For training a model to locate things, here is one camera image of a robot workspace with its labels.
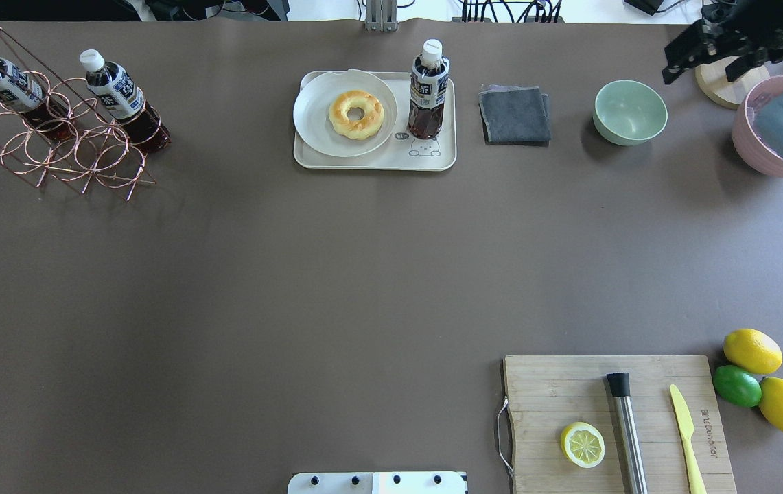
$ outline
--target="bottle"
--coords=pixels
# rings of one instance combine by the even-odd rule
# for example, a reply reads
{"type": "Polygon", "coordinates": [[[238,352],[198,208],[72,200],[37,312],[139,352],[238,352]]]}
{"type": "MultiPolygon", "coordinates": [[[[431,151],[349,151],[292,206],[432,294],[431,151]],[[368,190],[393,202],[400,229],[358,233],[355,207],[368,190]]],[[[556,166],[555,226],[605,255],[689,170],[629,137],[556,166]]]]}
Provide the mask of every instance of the bottle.
{"type": "Polygon", "coordinates": [[[68,110],[46,94],[37,81],[4,58],[0,58],[0,102],[49,140],[61,143],[74,137],[71,124],[66,121],[68,110]]]}
{"type": "Polygon", "coordinates": [[[80,63],[86,69],[86,87],[99,98],[138,150],[149,154],[171,143],[169,131],[159,121],[158,113],[144,100],[141,88],[121,65],[106,62],[95,50],[81,53],[80,63]]]}
{"type": "Polygon", "coordinates": [[[449,79],[449,59],[443,56],[443,43],[427,40],[422,53],[413,60],[410,76],[410,134],[431,139],[441,131],[445,87],[449,79]]]}

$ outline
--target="plate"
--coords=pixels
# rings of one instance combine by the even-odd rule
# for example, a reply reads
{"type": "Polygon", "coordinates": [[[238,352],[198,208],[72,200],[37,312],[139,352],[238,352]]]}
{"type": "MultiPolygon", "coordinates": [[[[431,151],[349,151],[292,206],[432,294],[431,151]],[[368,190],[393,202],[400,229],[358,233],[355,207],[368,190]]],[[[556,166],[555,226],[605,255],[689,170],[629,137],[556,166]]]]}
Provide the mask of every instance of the plate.
{"type": "Polygon", "coordinates": [[[326,72],[300,91],[294,103],[294,126],[314,150],[328,156],[352,157],[369,153],[391,137],[397,121],[397,100],[385,81],[362,70],[326,72]],[[373,137],[356,141],[342,137],[327,118],[327,110],[345,91],[361,90],[376,96],[385,109],[382,128],[373,137]]]}

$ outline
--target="copper wire rack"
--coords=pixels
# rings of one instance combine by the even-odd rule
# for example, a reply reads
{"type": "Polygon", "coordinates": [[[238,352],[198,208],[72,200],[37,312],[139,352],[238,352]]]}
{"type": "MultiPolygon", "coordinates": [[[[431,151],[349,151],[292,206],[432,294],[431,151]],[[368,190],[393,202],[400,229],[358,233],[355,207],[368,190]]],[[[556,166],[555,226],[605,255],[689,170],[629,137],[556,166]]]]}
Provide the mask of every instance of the copper wire rack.
{"type": "MultiPolygon", "coordinates": [[[[119,122],[99,112],[97,98],[84,90],[86,79],[62,78],[1,27],[0,40],[14,57],[11,60],[15,59],[22,72],[43,87],[47,94],[44,104],[52,116],[36,127],[0,103],[0,166],[35,188],[58,181],[83,195],[93,185],[99,185],[127,201],[139,185],[156,184],[147,172],[146,154],[137,147],[152,140],[157,132],[163,133],[165,143],[171,143],[155,110],[155,117],[148,115],[156,124],[156,131],[133,143],[119,122]],[[58,141],[47,137],[49,131],[60,128],[69,138],[58,141]]],[[[144,104],[128,121],[141,116],[146,107],[144,104]]]]}

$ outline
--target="green bowl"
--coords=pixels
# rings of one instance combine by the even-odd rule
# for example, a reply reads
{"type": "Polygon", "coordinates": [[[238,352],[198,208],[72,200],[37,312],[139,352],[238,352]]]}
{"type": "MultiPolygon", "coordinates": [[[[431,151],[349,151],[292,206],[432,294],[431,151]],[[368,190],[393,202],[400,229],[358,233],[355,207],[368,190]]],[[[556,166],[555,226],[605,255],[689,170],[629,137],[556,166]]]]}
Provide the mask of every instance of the green bowl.
{"type": "Polygon", "coordinates": [[[602,137],[620,146],[646,143],[663,132],[668,110],[663,98],[638,81],[613,81],[596,95],[592,122],[602,137]]]}

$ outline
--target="lemon slice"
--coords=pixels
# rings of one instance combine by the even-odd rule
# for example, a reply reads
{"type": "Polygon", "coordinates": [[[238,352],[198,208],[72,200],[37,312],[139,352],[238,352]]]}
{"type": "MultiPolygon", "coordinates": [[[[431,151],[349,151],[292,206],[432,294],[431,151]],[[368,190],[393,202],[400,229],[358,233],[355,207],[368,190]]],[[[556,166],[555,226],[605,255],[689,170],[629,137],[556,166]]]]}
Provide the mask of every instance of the lemon slice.
{"type": "Polygon", "coordinates": [[[575,422],[561,432],[561,450],[571,462],[591,469],[605,457],[605,438],[586,422],[575,422]]]}

